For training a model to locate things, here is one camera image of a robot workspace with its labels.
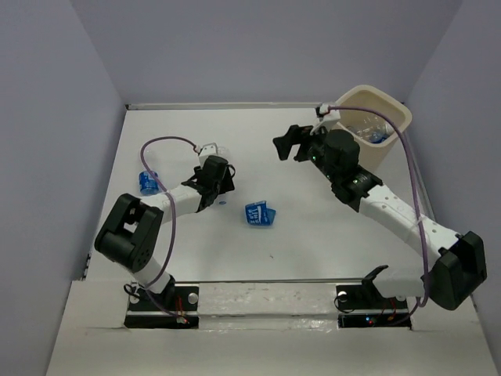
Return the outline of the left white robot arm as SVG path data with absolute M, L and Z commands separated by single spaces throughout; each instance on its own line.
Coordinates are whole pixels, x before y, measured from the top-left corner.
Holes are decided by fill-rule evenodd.
M 170 255 L 178 217 L 201 212 L 235 190 L 235 172 L 225 158 L 211 155 L 172 190 L 148 197 L 120 195 L 96 236 L 94 249 L 127 270 L 152 307 L 167 309 L 175 296 L 175 278 L 167 271 L 168 261 L 160 263 L 154 256 L 160 228 L 171 224 Z

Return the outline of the clear unlabelled bottle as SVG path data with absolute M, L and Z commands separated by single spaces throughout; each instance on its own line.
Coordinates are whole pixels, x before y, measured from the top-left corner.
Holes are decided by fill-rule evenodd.
M 369 136 L 372 132 L 382 132 L 382 133 L 387 133 L 387 122 L 376 116 L 375 114 L 367 114 L 363 119 L 362 119 L 362 125 L 365 129 L 365 136 Z

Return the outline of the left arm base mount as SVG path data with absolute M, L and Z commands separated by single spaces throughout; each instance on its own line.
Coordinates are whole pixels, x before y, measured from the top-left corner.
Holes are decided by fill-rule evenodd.
M 123 286 L 128 295 L 124 326 L 129 329 L 196 329 L 199 326 L 198 284 L 176 284 L 174 295 L 168 303 L 148 293 L 137 283 Z

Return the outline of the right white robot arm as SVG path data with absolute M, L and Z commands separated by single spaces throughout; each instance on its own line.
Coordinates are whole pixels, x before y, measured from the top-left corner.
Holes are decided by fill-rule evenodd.
M 457 309 L 487 278 L 483 240 L 418 215 L 382 180 L 359 164 L 360 147 L 345 130 L 292 125 L 273 144 L 280 160 L 298 146 L 294 160 L 310 161 L 328 179 L 334 196 L 343 204 L 381 224 L 425 261 L 405 271 L 378 266 L 362 280 L 360 297 L 370 307 L 388 298 L 429 298 L 447 310 Z

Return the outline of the labelled bottle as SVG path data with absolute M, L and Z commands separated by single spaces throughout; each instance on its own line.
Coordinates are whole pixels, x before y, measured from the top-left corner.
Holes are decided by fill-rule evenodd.
M 231 157 L 231 153 L 228 148 L 224 146 L 218 146 L 218 156 L 223 157 L 226 160 L 229 160 Z
M 143 196 L 151 196 L 159 192 L 159 186 L 155 178 L 148 172 L 142 171 L 138 176 L 139 192 Z
M 372 143 L 372 144 L 379 144 L 379 143 L 384 142 L 388 138 L 389 138 L 389 135 L 387 133 L 372 132 L 371 134 L 369 134 L 367 141 Z

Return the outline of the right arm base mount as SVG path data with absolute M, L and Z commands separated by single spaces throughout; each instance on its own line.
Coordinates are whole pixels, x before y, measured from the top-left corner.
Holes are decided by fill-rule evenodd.
M 378 266 L 357 284 L 336 286 L 333 304 L 338 311 L 339 328 L 412 328 L 407 302 L 396 297 L 384 298 L 373 283 L 387 268 Z

